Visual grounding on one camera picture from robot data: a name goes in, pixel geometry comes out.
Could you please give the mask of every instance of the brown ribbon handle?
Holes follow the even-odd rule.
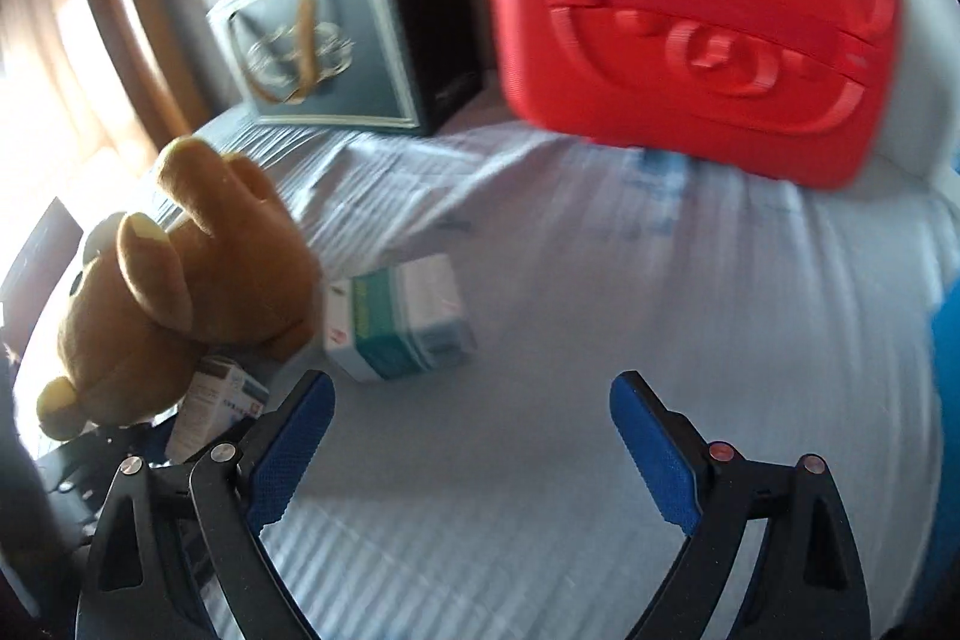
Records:
[[[250,71],[247,65],[246,56],[240,50],[240,44],[237,42],[236,26],[234,19],[237,13],[234,12],[227,20],[227,34],[229,35],[230,46],[233,49],[233,57],[240,67],[243,78],[250,88],[253,95],[261,101],[269,104],[301,104],[317,86],[323,82],[323,70],[317,60],[317,45],[314,32],[317,26],[317,7],[316,0],[299,0],[296,8],[296,75],[298,82],[293,92],[285,98],[278,97],[267,90],[261,82]]]

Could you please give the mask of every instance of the brown plush toy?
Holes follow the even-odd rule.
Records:
[[[126,215],[83,268],[59,327],[67,374],[37,400],[49,437],[162,413],[210,345],[284,360],[313,335],[320,265],[255,163],[185,137],[160,154],[157,182],[184,219],[166,232]]]

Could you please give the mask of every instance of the red package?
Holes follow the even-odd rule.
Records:
[[[493,0],[517,114],[816,188],[858,170],[901,0]]]

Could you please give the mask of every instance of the blue gripper pad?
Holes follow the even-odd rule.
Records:
[[[283,516],[310,459],[317,452],[320,439],[333,420],[335,401],[333,381],[318,373],[309,390],[288,413],[283,428],[258,459],[256,469],[248,477],[250,505],[247,525],[254,534],[259,534],[265,525],[275,523]],[[277,413],[284,413],[283,405]]]
[[[693,471],[624,375],[611,386],[610,415],[664,521],[692,535],[700,523]]]

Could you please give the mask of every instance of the silver bolt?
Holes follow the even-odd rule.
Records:
[[[709,447],[710,458],[714,461],[733,461],[733,457],[736,456],[736,450],[733,450],[733,445],[728,442],[712,442]]]
[[[216,461],[218,464],[222,464],[224,461],[230,461],[234,456],[236,456],[236,453],[237,448],[234,448],[229,442],[221,442],[212,451],[210,451],[210,458],[212,458],[213,461]]]
[[[130,456],[120,462],[120,471],[124,475],[136,475],[143,467],[143,459],[140,456]]]
[[[827,472],[827,463],[819,456],[804,456],[803,469],[814,475],[823,475]]]

